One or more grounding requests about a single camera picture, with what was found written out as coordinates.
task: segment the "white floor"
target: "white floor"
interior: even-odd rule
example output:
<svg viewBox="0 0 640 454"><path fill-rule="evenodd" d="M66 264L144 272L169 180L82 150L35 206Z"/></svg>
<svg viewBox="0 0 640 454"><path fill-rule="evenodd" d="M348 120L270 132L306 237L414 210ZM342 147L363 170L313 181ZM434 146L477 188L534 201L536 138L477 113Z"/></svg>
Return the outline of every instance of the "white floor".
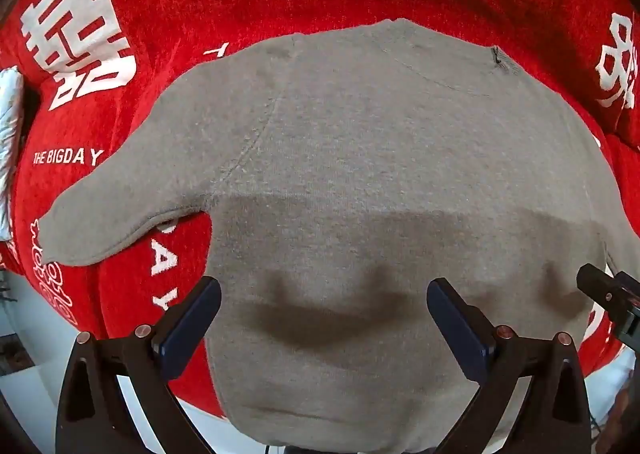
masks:
<svg viewBox="0 0 640 454"><path fill-rule="evenodd" d="M42 454L54 454L56 409L62 379L71 348L78 332L60 317L36 293L26 279L8 274L11 296L18 303L0 301L0 335L18 333L36 366L0 376L0 390L23 428ZM630 350L607 368L587 378L592 415L602 423L633 368ZM120 386L140 434L148 449L163 454L151 427L146 421L128 378ZM264 445L238 432L230 423L181 402L187 415L202 436L218 454L263 454ZM500 447L488 447L493 452ZM271 454L282 454L281 448L271 448Z"/></svg>

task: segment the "white chinese character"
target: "white chinese character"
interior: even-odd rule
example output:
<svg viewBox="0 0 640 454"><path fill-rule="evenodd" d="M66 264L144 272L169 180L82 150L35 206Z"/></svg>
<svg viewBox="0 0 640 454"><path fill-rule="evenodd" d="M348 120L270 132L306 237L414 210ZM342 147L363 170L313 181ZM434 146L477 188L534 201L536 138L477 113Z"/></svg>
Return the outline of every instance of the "white chinese character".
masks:
<svg viewBox="0 0 640 454"><path fill-rule="evenodd" d="M632 26L631 20L626 16L616 13L611 15L609 30L616 47L602 45L600 62L596 66L596 71L600 75L600 87L604 91L611 91L616 83L618 83L618 90L611 97L598 100L603 107L610 107L620 97L622 97L623 108L633 109L636 104L634 89L636 87L636 71L638 70L638 52L631 38ZM625 30L624 39L620 36L620 28ZM611 73L605 68L607 56L613 58Z"/></svg>
<svg viewBox="0 0 640 454"><path fill-rule="evenodd" d="M111 0L41 0L20 18L27 49L43 70L61 83L49 110L74 97L124 86L136 73L136 59L121 57L129 48ZM88 71L77 73L89 65Z"/></svg>

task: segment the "red fleece fabric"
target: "red fleece fabric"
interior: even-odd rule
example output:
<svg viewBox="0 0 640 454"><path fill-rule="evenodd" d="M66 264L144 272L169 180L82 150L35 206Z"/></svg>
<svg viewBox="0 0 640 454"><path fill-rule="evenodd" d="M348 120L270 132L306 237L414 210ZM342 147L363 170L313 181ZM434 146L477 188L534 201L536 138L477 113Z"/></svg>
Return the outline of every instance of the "red fleece fabric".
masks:
<svg viewBox="0 0 640 454"><path fill-rule="evenodd" d="M49 8L23 23L30 6L42 2ZM208 216L156 229L88 268L42 265L38 218L64 189L114 153L158 95L195 64L223 59L265 38L400 17L473 43L497 44L561 93L601 142L629 218L640 231L634 192L640 123L631 109L635 12L628 0L18 0L0 30L0 65L18 65L40 90L42 108L15 176L13 250L0 247L5 264L24 273L69 322L98 337L126 335L140 323L154 323L164 311L162 301L180 301L204 271ZM56 23L49 26L51 18ZM38 38L40 24L46 29ZM95 35L100 27L116 30L101 39ZM70 68L83 59L91 62ZM598 71L601 61L604 69ZM65 70L68 83L52 75ZM101 84L107 86L95 88L99 81L88 78L94 70L104 70ZM66 100L56 105L59 96ZM603 100L610 105L604 107ZM581 350L586 373L620 350L609 340L608 328L604 317L585 342L592 347ZM202 345L172 389L196 407L222 415Z"/></svg>

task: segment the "white surface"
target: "white surface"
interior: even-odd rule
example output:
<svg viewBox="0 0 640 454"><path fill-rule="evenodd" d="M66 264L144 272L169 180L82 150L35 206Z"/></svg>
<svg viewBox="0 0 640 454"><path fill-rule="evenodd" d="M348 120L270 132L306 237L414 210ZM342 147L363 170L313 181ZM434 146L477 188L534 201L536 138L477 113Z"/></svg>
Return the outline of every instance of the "white surface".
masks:
<svg viewBox="0 0 640 454"><path fill-rule="evenodd" d="M11 326L6 312L0 311L0 336L11 335L11 333L14 333L14 328Z"/></svg>
<svg viewBox="0 0 640 454"><path fill-rule="evenodd" d="M610 364L587 376L584 382L589 395L589 409L598 424L606 422L616 395L628 380L635 363L634 352L625 348Z"/></svg>
<svg viewBox="0 0 640 454"><path fill-rule="evenodd" d="M9 193L20 143L23 86L15 66L0 70L0 241L11 239Z"/></svg>
<svg viewBox="0 0 640 454"><path fill-rule="evenodd" d="M71 348L78 331L58 315L36 293L27 280L8 274L11 297L18 303L0 303L2 326L9 325L18 333L36 367L10 376L0 377L0 389L22 427L43 454L54 454L56 409ZM133 421L148 449L163 450L142 412L128 378L119 378L122 394ZM238 432L227 421L220 420L186 402L180 401L188 417L203 438L218 454L264 454L264 445ZM281 448L272 447L272 454Z"/></svg>

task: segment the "blue gripper pad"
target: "blue gripper pad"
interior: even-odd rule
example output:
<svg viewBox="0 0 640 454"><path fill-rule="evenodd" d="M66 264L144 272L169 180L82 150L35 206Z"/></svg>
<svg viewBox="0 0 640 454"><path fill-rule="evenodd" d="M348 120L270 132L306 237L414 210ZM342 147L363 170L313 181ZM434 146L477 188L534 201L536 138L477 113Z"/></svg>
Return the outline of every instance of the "blue gripper pad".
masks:
<svg viewBox="0 0 640 454"><path fill-rule="evenodd" d="M491 323L444 278L430 282L427 308L466 378L484 384L495 352Z"/></svg>
<svg viewBox="0 0 640 454"><path fill-rule="evenodd" d="M153 344L164 380L182 374L221 305L220 284L204 276L182 303L164 314Z"/></svg>

